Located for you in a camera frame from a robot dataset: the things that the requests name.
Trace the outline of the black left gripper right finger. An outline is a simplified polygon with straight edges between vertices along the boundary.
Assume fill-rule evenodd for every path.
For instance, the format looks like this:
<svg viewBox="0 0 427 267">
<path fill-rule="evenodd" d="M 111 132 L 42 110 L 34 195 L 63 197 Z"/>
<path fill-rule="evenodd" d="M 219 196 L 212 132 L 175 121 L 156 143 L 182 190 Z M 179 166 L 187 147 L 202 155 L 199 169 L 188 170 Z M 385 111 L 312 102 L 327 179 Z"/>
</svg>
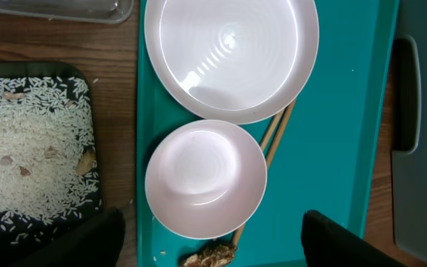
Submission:
<svg viewBox="0 0 427 267">
<path fill-rule="evenodd" d="M 404 267 L 316 210 L 302 217 L 301 244 L 309 267 Z"/>
</svg>

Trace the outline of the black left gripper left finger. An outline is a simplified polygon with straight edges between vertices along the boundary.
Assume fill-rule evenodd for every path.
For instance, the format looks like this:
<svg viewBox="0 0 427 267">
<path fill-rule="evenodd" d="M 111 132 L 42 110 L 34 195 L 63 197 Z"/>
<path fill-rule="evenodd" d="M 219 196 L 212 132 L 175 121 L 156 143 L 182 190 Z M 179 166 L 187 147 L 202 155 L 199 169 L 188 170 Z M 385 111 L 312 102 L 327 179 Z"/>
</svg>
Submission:
<svg viewBox="0 0 427 267">
<path fill-rule="evenodd" d="M 118 208 L 110 208 L 14 263 L 14 266 L 115 266 L 124 241 L 124 214 Z"/>
</svg>

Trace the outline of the pink bowl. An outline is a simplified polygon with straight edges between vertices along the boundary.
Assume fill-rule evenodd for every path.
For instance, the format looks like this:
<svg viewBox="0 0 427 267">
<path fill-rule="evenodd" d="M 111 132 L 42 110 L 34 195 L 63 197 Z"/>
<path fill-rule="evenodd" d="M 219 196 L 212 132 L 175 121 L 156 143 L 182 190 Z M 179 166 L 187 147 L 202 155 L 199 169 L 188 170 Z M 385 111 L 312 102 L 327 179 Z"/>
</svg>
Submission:
<svg viewBox="0 0 427 267">
<path fill-rule="evenodd" d="M 208 240 L 246 223 L 262 202 L 267 181 L 265 156 L 246 130 L 202 119 L 159 143 L 146 169 L 145 195 L 169 231 Z"/>
</svg>

